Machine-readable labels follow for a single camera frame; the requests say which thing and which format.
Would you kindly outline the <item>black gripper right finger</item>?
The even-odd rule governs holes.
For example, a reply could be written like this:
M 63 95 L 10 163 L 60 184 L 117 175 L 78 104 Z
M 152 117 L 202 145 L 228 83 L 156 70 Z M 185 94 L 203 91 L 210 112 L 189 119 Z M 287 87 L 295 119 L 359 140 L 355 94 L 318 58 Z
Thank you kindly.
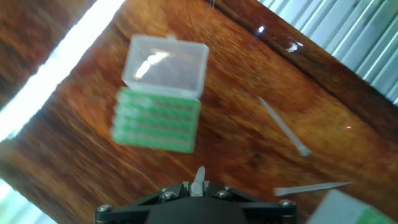
M 248 223 L 297 224 L 297 204 L 283 199 L 278 203 L 265 200 L 223 184 L 203 183 L 204 196 L 238 205 Z

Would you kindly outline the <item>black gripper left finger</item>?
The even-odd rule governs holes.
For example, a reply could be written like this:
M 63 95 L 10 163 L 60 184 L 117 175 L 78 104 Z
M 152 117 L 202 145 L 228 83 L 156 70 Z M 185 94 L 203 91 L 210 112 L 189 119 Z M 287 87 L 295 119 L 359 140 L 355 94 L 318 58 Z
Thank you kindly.
M 95 224 L 145 223 L 150 211 L 158 205 L 189 196 L 189 183 L 172 184 L 123 207 L 101 205 L 94 213 Z

